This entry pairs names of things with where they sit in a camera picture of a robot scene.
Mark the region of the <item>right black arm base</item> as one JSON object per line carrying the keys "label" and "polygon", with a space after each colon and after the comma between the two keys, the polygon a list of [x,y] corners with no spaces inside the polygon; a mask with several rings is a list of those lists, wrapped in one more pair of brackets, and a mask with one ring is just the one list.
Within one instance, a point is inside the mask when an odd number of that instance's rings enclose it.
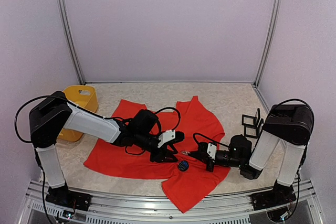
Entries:
{"label": "right black arm base", "polygon": [[288,204],[297,200],[293,186],[284,186],[276,180],[271,190],[251,195],[254,211]]}

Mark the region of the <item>white round brooch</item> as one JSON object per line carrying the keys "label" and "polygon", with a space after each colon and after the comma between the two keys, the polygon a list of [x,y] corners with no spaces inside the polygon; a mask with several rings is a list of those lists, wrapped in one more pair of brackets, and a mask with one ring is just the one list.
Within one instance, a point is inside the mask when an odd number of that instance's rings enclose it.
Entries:
{"label": "white round brooch", "polygon": [[182,160],[178,163],[177,167],[180,172],[186,172],[189,169],[190,165],[188,161]]}

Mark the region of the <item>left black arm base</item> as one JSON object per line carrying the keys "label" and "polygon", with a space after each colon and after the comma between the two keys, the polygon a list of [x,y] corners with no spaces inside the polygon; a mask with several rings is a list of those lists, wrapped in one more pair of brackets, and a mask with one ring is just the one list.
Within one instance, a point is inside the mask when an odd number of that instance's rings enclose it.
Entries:
{"label": "left black arm base", "polygon": [[49,186],[46,196],[47,202],[82,211],[88,211],[91,199],[90,194],[70,190],[67,183],[57,188]]}

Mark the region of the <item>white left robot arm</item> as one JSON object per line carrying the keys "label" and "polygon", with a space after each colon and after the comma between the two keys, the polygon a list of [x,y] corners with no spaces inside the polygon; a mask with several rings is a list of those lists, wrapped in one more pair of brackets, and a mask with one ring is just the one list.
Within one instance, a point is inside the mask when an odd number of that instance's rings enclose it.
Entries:
{"label": "white left robot arm", "polygon": [[175,127],[163,131],[156,112],[142,109],[132,118],[106,118],[71,102],[61,91],[30,102],[36,100],[41,102],[29,113],[27,142],[34,147],[37,163],[53,190],[53,197],[64,206],[73,201],[74,195],[68,190],[55,147],[63,129],[89,134],[118,147],[135,145],[150,153],[151,162],[177,161],[174,144],[184,140],[184,133]]}

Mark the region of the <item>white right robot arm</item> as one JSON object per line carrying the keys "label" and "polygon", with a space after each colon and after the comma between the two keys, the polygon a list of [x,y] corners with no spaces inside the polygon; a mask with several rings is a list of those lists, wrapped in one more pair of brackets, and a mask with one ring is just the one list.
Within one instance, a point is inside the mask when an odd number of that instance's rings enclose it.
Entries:
{"label": "white right robot arm", "polygon": [[197,142],[197,150],[184,154],[201,161],[206,170],[213,172],[215,166],[239,168],[240,174],[249,179],[257,179],[277,145],[285,145],[280,170],[274,189],[269,192],[273,205],[281,204],[289,196],[289,188],[299,176],[308,144],[314,128],[314,112],[301,99],[288,99],[271,107],[266,119],[258,126],[257,142],[253,144],[244,135],[231,138],[227,150],[219,150],[219,142],[208,138],[207,142]]}

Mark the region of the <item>red t-shirt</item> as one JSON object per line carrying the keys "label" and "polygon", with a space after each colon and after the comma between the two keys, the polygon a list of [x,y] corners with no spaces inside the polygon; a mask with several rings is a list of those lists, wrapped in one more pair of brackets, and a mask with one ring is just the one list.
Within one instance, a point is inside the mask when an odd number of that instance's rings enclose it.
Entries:
{"label": "red t-shirt", "polygon": [[225,132],[218,118],[201,104],[197,96],[190,101],[179,101],[175,107],[176,112],[158,114],[163,131],[176,126],[185,135],[182,142],[175,144],[178,151],[175,162],[158,152],[141,153],[136,145],[117,147],[99,139],[84,166],[114,177],[162,179],[162,190],[167,198],[180,212],[186,213],[227,177],[230,168],[215,167],[209,172],[204,163],[181,153],[197,150],[194,133],[220,141]]}

